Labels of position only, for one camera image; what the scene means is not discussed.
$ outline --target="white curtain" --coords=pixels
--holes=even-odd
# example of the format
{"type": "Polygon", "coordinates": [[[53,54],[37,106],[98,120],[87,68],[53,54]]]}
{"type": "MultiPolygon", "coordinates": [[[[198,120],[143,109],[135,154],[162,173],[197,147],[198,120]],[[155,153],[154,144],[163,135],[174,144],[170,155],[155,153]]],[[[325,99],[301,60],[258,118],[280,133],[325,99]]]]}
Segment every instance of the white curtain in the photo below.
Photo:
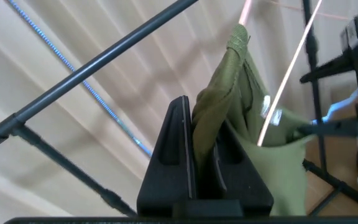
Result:
{"type": "MultiPolygon", "coordinates": [[[[17,5],[80,68],[174,0],[16,0],[17,5]]],[[[249,17],[249,50],[275,94],[304,29],[301,1],[256,0],[249,17]]],[[[191,105],[225,51],[244,0],[199,0],[87,79],[148,149],[157,140],[171,100],[191,105]]],[[[314,23],[319,62],[341,53],[340,33],[358,1],[326,0],[314,23]]],[[[280,104],[313,119],[308,71],[299,56],[280,104]]],[[[7,1],[0,0],[0,121],[65,78],[71,71],[7,1]]],[[[320,82],[323,113],[356,89],[354,73],[320,82]]],[[[133,208],[148,157],[79,85],[33,117],[28,125],[133,208]]],[[[118,215],[102,200],[17,138],[0,145],[0,192],[47,215],[118,215]]]]}

